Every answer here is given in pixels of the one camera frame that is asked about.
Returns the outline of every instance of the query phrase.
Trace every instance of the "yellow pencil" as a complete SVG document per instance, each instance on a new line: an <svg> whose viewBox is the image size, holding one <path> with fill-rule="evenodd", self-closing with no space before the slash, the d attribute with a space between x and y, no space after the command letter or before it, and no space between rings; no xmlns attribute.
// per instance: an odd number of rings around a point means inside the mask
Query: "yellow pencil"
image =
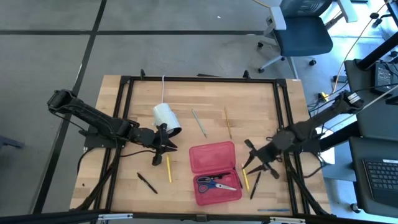
<svg viewBox="0 0 398 224"><path fill-rule="evenodd" d="M166 160L167 160L167 172L169 173L169 182L172 182L172 171L170 169L170 157L168 154L166 154Z"/></svg>
<svg viewBox="0 0 398 224"><path fill-rule="evenodd" d="M244 169L242 169L242 172L243 172L244 183L246 184L246 189L248 190L248 192L250 192L249 181L248 181L248 177L246 175L246 171Z"/></svg>
<svg viewBox="0 0 398 224"><path fill-rule="evenodd" d="M226 114L226 107L224 106L226 125L228 126L229 138L232 139L231 127L229 126L228 115Z"/></svg>

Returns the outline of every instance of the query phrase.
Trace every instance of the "black pen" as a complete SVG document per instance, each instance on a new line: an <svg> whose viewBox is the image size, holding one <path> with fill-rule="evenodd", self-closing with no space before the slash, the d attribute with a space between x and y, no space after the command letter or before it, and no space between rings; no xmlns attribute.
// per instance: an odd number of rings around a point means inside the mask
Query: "black pen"
<svg viewBox="0 0 398 224"><path fill-rule="evenodd" d="M238 180L239 180L239 185L241 186L241 189L243 189L243 185L242 185L241 179L239 178L239 176L237 176L237 177L238 177Z"/></svg>
<svg viewBox="0 0 398 224"><path fill-rule="evenodd" d="M157 191L155 190L155 188L154 188L153 186L151 186L151 185L148 183L148 181L147 181L141 174L137 173L137 175L138 175L138 178L140 178L142 181L144 181L144 183L145 183L146 185L148 185L148 187L149 187L151 190L153 190L153 192L155 192L155 194L157 194Z"/></svg>
<svg viewBox="0 0 398 224"><path fill-rule="evenodd" d="M254 196L254 192L256 191L257 184L259 183L260 176L261 176L261 171L260 171L260 172L258 173L258 175L257 175L256 182L254 183L253 190L251 191L251 194L250 194L250 200L251 200L251 199L253 198L253 196Z"/></svg>

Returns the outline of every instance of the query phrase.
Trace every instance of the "white cup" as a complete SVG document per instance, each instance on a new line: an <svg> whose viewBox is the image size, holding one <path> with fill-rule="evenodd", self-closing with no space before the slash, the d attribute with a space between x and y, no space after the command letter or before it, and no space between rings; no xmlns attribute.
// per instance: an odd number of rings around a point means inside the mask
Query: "white cup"
<svg viewBox="0 0 398 224"><path fill-rule="evenodd" d="M174 112L167 103L161 103L152 109L155 118L155 125L167 124L167 133L173 137L181 132L182 128Z"/></svg>

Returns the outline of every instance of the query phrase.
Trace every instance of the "blue scissor handle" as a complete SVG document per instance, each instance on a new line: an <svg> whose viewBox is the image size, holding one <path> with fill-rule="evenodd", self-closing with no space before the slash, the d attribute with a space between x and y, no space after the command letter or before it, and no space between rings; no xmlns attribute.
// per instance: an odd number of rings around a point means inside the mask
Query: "blue scissor handle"
<svg viewBox="0 0 398 224"><path fill-rule="evenodd" d="M208 189L217 188L216 182L214 182L210 177L199 177L197 179L198 182L198 191L200 193L205 193Z"/></svg>

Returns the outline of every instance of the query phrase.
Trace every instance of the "chair wheel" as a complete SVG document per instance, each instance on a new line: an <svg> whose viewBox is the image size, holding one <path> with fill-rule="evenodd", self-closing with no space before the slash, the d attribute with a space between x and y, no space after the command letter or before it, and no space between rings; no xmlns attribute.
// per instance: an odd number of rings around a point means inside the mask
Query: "chair wheel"
<svg viewBox="0 0 398 224"><path fill-rule="evenodd" d="M361 212L360 209L358 208L358 204L357 203L352 203L351 205L349 205L349 207L352 209L352 211L354 211L355 213L359 213Z"/></svg>
<svg viewBox="0 0 398 224"><path fill-rule="evenodd" d="M392 51L392 52L390 53L389 56L390 56L390 57L396 57L396 56L398 56L398 52L396 52L396 51L394 50L394 51Z"/></svg>
<svg viewBox="0 0 398 224"><path fill-rule="evenodd" d="M317 63L316 60L311 60L309 64L310 64L311 66L314 66L316 63Z"/></svg>
<svg viewBox="0 0 398 224"><path fill-rule="evenodd" d="M382 21L383 21L382 19L376 19L376 21L374 21L373 25L374 25L374 26L378 26L378 25L380 25L380 23L381 23Z"/></svg>

